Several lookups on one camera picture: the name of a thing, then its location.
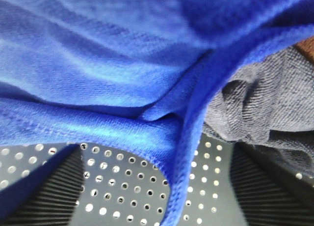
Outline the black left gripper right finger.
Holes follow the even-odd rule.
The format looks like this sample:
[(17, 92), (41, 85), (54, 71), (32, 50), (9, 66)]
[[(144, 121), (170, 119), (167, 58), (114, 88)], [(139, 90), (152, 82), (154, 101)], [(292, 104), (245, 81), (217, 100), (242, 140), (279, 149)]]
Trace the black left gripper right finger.
[(229, 176), (250, 226), (312, 226), (314, 189), (253, 147), (236, 143)]

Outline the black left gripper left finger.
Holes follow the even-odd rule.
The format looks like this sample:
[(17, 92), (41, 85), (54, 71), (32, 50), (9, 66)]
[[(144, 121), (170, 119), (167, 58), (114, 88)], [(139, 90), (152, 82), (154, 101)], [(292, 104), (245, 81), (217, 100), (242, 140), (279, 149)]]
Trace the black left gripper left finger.
[(68, 226), (83, 185), (82, 151), (67, 146), (4, 190), (6, 226)]

